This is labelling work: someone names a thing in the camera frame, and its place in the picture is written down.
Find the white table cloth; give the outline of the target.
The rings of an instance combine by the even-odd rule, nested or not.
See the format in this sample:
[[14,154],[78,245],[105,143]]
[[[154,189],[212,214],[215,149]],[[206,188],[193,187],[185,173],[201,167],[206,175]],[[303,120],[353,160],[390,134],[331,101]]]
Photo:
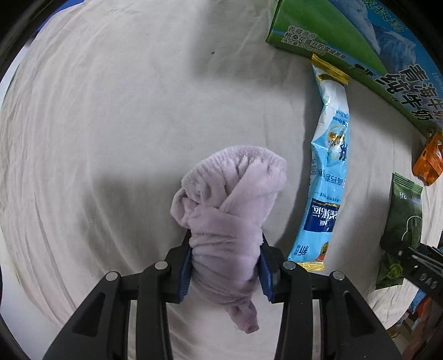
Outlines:
[[[180,244],[173,195],[195,164],[235,145],[288,162],[263,226],[288,252],[309,186],[322,103],[311,61],[265,43],[268,1],[85,1],[56,14],[1,108],[1,228],[16,279],[59,330],[108,271],[133,274]],[[359,82],[345,196],[326,256],[389,328],[418,289],[375,291],[392,173],[426,140]],[[246,335],[194,289],[168,305],[174,359],[273,359],[282,306],[254,294]]]

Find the blue plastic bag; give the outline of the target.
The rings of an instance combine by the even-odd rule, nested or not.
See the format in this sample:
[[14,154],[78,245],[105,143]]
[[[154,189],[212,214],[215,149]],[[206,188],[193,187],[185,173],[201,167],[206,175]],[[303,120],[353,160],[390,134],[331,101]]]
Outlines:
[[426,293],[423,290],[419,289],[409,305],[408,312],[414,313],[417,310],[417,307],[425,298],[426,298]]

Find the light blue stick packet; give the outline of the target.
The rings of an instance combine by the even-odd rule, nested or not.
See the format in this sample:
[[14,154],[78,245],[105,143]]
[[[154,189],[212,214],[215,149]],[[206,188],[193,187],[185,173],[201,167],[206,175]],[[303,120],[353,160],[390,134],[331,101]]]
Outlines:
[[317,55],[311,57],[323,108],[311,140],[307,203],[288,259],[307,271],[323,271],[344,196],[350,145],[346,86],[350,77]]

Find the purple fluffy towel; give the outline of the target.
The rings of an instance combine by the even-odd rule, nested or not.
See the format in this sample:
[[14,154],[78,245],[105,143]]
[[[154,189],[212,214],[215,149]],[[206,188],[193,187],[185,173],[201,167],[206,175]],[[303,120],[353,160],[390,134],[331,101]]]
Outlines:
[[172,217],[191,232],[194,288],[247,334],[259,329],[251,297],[262,226],[285,187],[286,169],[286,160],[267,148],[225,148],[182,178],[171,205]]

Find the green snack packet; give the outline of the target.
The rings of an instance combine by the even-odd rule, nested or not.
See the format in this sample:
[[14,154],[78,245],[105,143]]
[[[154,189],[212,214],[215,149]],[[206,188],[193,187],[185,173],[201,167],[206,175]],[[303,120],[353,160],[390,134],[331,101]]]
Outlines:
[[383,253],[375,282],[376,289],[403,284],[405,270],[398,259],[401,249],[396,248],[392,254],[384,245],[394,246],[404,242],[414,249],[419,246],[423,228],[422,190],[419,184],[410,179],[398,173],[393,174],[390,207],[380,241]]

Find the orange snack packet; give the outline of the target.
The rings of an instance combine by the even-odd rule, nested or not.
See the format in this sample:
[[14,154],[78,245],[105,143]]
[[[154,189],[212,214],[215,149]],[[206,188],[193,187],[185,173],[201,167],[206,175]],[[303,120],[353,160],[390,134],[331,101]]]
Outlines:
[[427,141],[424,150],[412,167],[412,173],[425,185],[431,185],[442,174],[442,167],[442,131],[440,130]]

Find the cardboard box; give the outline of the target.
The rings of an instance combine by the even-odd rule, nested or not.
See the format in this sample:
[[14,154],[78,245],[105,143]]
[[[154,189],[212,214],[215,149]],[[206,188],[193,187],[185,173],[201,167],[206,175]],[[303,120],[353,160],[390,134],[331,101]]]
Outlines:
[[271,1],[266,42],[336,66],[421,133],[442,130],[441,68],[381,1]]

